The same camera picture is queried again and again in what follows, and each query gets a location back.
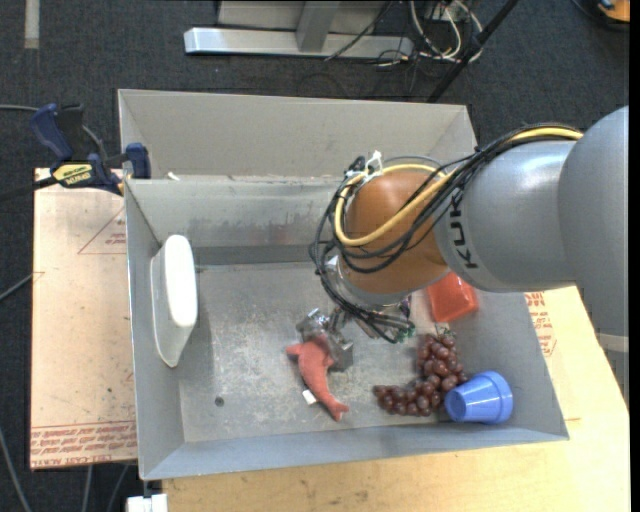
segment blue clamp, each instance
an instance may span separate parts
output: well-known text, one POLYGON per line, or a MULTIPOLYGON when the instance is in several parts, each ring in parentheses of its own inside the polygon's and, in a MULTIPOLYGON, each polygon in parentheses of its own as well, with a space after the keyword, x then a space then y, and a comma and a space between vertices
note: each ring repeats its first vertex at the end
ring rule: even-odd
POLYGON ((82 106, 58 111, 55 103, 49 103, 38 109, 29 121, 29 127, 40 143, 51 149, 56 156, 56 162, 50 168, 55 182, 66 188, 91 187, 122 195, 122 179, 111 172, 111 168, 126 161, 130 161, 133 166, 134 178, 151 178, 148 152, 140 143, 131 143, 125 153, 104 161, 97 153, 89 153, 87 157, 83 157, 77 150, 74 151, 74 146, 80 145, 84 129, 82 111, 82 106), (71 144, 65 132, 71 137, 71 144))

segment bin floor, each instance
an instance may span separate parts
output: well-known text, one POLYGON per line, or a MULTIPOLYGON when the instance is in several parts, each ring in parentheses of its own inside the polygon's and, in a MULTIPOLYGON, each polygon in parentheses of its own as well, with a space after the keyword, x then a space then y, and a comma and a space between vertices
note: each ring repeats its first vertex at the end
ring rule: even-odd
POLYGON ((307 405, 285 347, 300 341, 295 325, 310 311, 333 309, 311 264, 206 267, 198 287, 198 324, 176 369, 185 441, 437 421, 390 415, 371 392, 415 378, 416 339, 393 345, 352 322, 343 334, 354 342, 354 364, 328 375, 329 390, 350 411, 336 422, 321 404, 307 405))

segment white cable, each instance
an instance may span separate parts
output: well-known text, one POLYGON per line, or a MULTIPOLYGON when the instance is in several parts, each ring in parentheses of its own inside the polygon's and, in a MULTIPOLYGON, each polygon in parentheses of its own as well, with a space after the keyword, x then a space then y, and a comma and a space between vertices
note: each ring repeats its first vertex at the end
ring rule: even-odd
POLYGON ((9 447, 7 446, 7 442, 4 439, 4 434, 2 433, 2 428, 0 427, 0 447, 2 447, 2 453, 4 455, 4 460, 7 463, 7 469, 9 470, 9 476, 11 476, 11 481, 13 482, 13 486, 18 493, 18 498, 20 499, 20 503, 22 503, 22 508, 25 512, 32 512, 31 507, 29 506, 29 502, 27 501, 27 497, 24 495, 24 491, 22 490, 22 486, 20 485, 20 480, 18 480, 18 474, 16 473, 16 468, 13 466, 13 462, 11 461, 11 457, 9 456, 9 447))
MULTIPOLYGON (((464 5, 464 3, 461 0, 455 0, 456 5, 460 6, 466 13, 467 15, 471 18, 472 22, 476 25, 476 28, 478 30, 478 32, 482 32, 482 24, 480 23, 480 20, 478 20, 477 16, 471 12, 471 10, 464 5)), ((418 30, 418 32, 420 33, 420 35, 424 38, 425 42, 431 47, 433 48, 437 55, 428 53, 428 52, 420 52, 419 55, 421 57, 426 57, 429 59, 434 59, 434 60, 439 60, 439 61, 444 61, 444 62, 453 62, 453 63, 457 63, 460 62, 460 59, 456 58, 456 56, 458 55, 458 53, 460 52, 460 50, 462 49, 462 36, 460 35, 460 31, 458 30, 458 27, 456 25, 456 23, 453 21, 453 18, 451 16, 451 13, 449 12, 449 6, 446 6, 443 8, 444 14, 447 16, 448 18, 448 22, 451 25, 451 27, 453 28, 455 35, 456 35, 456 49, 453 51, 447 51, 447 52, 442 52, 440 51, 432 42, 431 40, 429 40, 427 38, 427 36, 425 35, 424 31, 422 30, 422 27, 420 26, 420 23, 418 21, 418 16, 416 13, 416 9, 415 9, 415 2, 410 2, 410 11, 411 11, 411 18, 413 20, 413 23, 416 27, 416 30, 418 30)), ((478 51, 478 53, 476 53, 473 57, 471 57, 469 59, 469 62, 475 62, 476 60, 478 60, 478 58, 480 58, 480 55, 482 55, 482 48, 478 51)))

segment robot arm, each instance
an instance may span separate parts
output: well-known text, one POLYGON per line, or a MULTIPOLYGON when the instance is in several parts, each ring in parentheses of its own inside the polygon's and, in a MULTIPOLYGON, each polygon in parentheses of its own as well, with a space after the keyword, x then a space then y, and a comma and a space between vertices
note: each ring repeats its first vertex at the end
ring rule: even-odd
POLYGON ((536 125, 445 166, 355 169, 311 250, 325 289, 375 325, 449 270, 492 292, 576 284, 596 333, 628 339, 628 123, 625 107, 584 135, 536 125))

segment metal stand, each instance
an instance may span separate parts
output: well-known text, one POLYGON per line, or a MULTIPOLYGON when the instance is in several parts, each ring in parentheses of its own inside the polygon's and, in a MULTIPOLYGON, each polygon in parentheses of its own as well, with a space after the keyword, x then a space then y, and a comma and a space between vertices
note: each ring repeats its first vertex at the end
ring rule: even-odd
POLYGON ((295 31, 241 28, 192 28, 185 32, 187 54, 258 54, 303 57, 340 57, 377 59, 394 50, 411 54, 413 43, 397 36, 372 36, 330 33, 340 12, 340 2, 305 2, 295 31))

